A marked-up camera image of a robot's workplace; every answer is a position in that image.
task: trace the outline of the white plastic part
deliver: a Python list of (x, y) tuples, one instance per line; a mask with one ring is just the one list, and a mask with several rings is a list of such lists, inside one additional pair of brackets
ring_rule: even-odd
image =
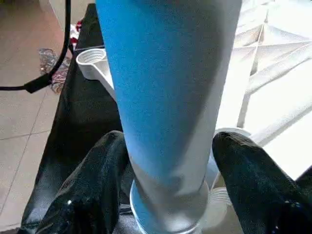
[(90, 49), (81, 52), (77, 56), (76, 62), (86, 79), (100, 81), (112, 98), (116, 100), (105, 49)]

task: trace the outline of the floor grout line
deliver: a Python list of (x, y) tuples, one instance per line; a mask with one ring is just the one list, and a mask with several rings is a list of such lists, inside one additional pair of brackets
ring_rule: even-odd
[(11, 137), (5, 137), (5, 138), (1, 138), (1, 140), (9, 140), (9, 139), (14, 139), (14, 138), (19, 138), (19, 137), (25, 137), (25, 136), (28, 136), (28, 135), (31, 135), (31, 134), (23, 134), (23, 135), (18, 135), (18, 136), (11, 136)]
[(32, 136), (32, 135), (37, 135), (37, 134), (41, 134), (41, 133), (47, 133), (49, 131), (51, 131), (51, 130), (44, 130), (44, 131), (40, 131), (40, 132), (37, 132), (37, 133), (31, 133), (30, 135)]
[(36, 121), (37, 121), (37, 118), (38, 118), (40, 109), (42, 108), (42, 104), (43, 104), (43, 101), (44, 101), (44, 98), (46, 97), (46, 95), (47, 95), (47, 89), (45, 89), (45, 93), (44, 93), (43, 98), (42, 98), (42, 100), (41, 100), (40, 107), (39, 107), (39, 109), (38, 109), (38, 111), (37, 111), (37, 115), (36, 115), (36, 117), (35, 117), (35, 121), (34, 121), (34, 123), (33, 123), (33, 127), (31, 128), (30, 134), (28, 135), (28, 138), (27, 138), (27, 141), (26, 141), (26, 145), (25, 145), (24, 150), (23, 150), (23, 153), (22, 153), (22, 155), (21, 155), (21, 157), (20, 157), (20, 160), (19, 160), (17, 169), (16, 169), (16, 171), (15, 171), (15, 173), (14, 173), (12, 183), (11, 183), (11, 185), (10, 185), (9, 191), (8, 191), (6, 197), (5, 197), (5, 200), (4, 200), (4, 202), (3, 202), (2, 208), (1, 208), (1, 210), (0, 210), (0, 215), (2, 214), (2, 211), (3, 211), (3, 209), (4, 209), (4, 206), (5, 206), (5, 204), (6, 204), (6, 201), (7, 201), (8, 197), (9, 197), (9, 195), (10, 195), (10, 192), (11, 192), (11, 189), (12, 189), (12, 185), (13, 185), (13, 183), (14, 183), (14, 181), (15, 181), (16, 175), (17, 175), (18, 172), (19, 172), (20, 164), (21, 164), (21, 161), (23, 160), (23, 157), (24, 157), (24, 154), (25, 154), (27, 145), (28, 145), (29, 138), (30, 138), (30, 136), (32, 135), (31, 132), (33, 131), (33, 128), (34, 128), (34, 126), (35, 126), (35, 124), (36, 124)]

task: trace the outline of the beige floor tile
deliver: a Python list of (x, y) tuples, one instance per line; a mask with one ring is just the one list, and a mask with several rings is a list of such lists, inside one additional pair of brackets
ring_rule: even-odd
[(30, 136), (15, 180), (0, 214), (0, 227), (19, 223), (33, 190), (49, 132)]
[(0, 64), (6, 63), (22, 47), (37, 25), (44, 23), (38, 1), (19, 0), (2, 4), (0, 12)]
[(18, 169), (28, 136), (0, 140), (0, 213)]
[(0, 139), (31, 133), (45, 91), (0, 92)]
[(26, 40), (21, 42), (18, 51), (3, 65), (0, 63), (2, 86), (23, 85), (40, 76), (40, 48), (51, 48), (57, 53), (61, 50), (52, 31), (46, 31), (45, 22), (37, 22), (36, 29), (29, 33)]
[(48, 87), (32, 133), (51, 130), (58, 102), (59, 95), (55, 94), (50, 87)]

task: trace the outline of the blue tube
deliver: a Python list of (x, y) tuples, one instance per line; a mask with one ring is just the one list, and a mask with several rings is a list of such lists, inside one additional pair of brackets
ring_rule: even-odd
[(192, 233), (240, 0), (97, 0), (136, 181), (132, 205), (150, 233)]

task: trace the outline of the black leather surface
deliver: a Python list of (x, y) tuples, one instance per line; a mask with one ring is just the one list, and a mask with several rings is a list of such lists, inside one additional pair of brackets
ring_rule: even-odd
[(222, 132), (213, 153), (245, 234), (312, 233), (311, 191), (304, 193), (261, 147)]
[[(102, 44), (96, 8), (90, 4), (77, 48)], [(61, 185), (91, 147), (107, 132), (122, 130), (115, 101), (100, 82), (83, 77), (75, 62), (76, 55), (59, 99), (19, 234), (35, 232)]]

